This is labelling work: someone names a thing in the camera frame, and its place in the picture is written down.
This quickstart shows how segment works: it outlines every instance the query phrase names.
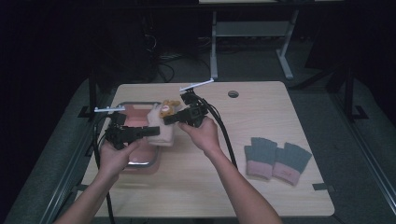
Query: human arm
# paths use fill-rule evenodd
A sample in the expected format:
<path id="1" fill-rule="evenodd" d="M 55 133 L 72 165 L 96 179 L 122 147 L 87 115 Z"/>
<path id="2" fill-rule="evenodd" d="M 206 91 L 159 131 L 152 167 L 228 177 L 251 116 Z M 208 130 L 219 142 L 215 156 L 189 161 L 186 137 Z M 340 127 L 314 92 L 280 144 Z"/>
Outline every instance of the human arm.
<path id="1" fill-rule="evenodd" d="M 218 126 L 213 119 L 205 117 L 199 128 L 185 123 L 179 123 L 178 126 L 215 166 L 241 224 L 282 223 L 272 205 L 250 185 L 222 152 Z"/>
<path id="2" fill-rule="evenodd" d="M 140 140 L 134 141 L 128 147 L 116 150 L 105 141 L 101 147 L 100 169 L 95 179 L 55 223 L 90 223 L 139 143 Z"/>

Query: dark background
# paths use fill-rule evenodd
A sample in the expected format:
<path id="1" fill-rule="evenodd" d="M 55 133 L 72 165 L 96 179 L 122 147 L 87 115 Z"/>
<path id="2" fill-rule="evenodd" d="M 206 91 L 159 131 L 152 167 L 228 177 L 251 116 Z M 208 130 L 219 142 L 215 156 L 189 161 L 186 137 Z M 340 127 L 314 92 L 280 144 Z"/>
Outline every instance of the dark background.
<path id="1" fill-rule="evenodd" d="M 348 1 L 331 11 L 302 10 L 293 39 L 315 40 L 308 67 L 326 69 L 350 53 L 346 63 L 396 124 L 394 8 L 391 1 Z M 289 16 L 288 10 L 257 10 L 249 16 L 278 18 Z M 147 15 L 151 19 L 143 20 Z M 231 20 L 246 16 L 238 10 L 224 15 Z M 0 17 L 2 221 L 81 82 L 95 74 L 101 91 L 150 82 L 157 75 L 156 55 L 146 51 L 143 34 L 155 35 L 164 48 L 194 54 L 196 37 L 210 36 L 211 12 L 8 0 L 1 3 Z"/>

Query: table leg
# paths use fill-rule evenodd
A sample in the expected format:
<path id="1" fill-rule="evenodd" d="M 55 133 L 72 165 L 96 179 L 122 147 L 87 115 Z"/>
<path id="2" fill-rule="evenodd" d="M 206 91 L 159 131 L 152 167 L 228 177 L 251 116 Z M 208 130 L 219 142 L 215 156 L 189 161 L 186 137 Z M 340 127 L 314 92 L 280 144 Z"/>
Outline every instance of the table leg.
<path id="1" fill-rule="evenodd" d="M 213 12 L 212 21 L 212 51 L 210 52 L 210 76 L 218 79 L 218 59 L 216 57 L 216 11 Z"/>
<path id="2" fill-rule="evenodd" d="M 288 30 L 286 31 L 285 35 L 285 43 L 283 44 L 281 49 L 276 50 L 277 58 L 279 59 L 280 65 L 282 66 L 283 73 L 287 79 L 293 79 L 293 73 L 290 70 L 288 61 L 286 60 L 286 51 L 288 50 L 289 42 L 291 39 L 291 35 L 293 34 L 294 25 L 297 21 L 299 10 L 294 10 L 291 20 L 289 22 Z"/>

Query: cloth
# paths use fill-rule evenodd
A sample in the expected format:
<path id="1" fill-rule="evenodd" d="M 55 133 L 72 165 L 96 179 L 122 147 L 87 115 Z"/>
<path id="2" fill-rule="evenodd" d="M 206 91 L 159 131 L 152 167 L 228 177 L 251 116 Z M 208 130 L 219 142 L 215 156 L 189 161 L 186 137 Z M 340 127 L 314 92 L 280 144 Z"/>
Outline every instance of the cloth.
<path id="1" fill-rule="evenodd" d="M 276 159 L 277 143 L 265 138 L 251 138 L 251 146 L 245 146 L 247 174 L 270 179 Z"/>
<path id="2" fill-rule="evenodd" d="M 148 142 L 154 146 L 171 147 L 174 144 L 175 124 L 165 125 L 160 118 L 163 104 L 155 104 L 148 112 L 148 126 L 160 127 L 160 134 L 147 137 Z"/>
<path id="3" fill-rule="evenodd" d="M 312 154 L 305 149 L 285 143 L 284 148 L 276 150 L 273 177 L 283 179 L 293 186 L 297 185 L 300 175 L 311 157 Z"/>

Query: forearm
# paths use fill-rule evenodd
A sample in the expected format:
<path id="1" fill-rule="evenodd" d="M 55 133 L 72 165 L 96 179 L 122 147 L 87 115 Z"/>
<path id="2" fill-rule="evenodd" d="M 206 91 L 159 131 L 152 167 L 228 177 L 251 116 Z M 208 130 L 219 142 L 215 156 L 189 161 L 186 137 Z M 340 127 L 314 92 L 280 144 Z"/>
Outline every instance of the forearm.
<path id="1" fill-rule="evenodd" d="M 115 178 L 97 175 L 55 223 L 90 223 L 115 182 Z"/>
<path id="2" fill-rule="evenodd" d="M 239 222 L 282 223 L 275 209 L 248 183 L 223 153 L 209 155 Z"/>

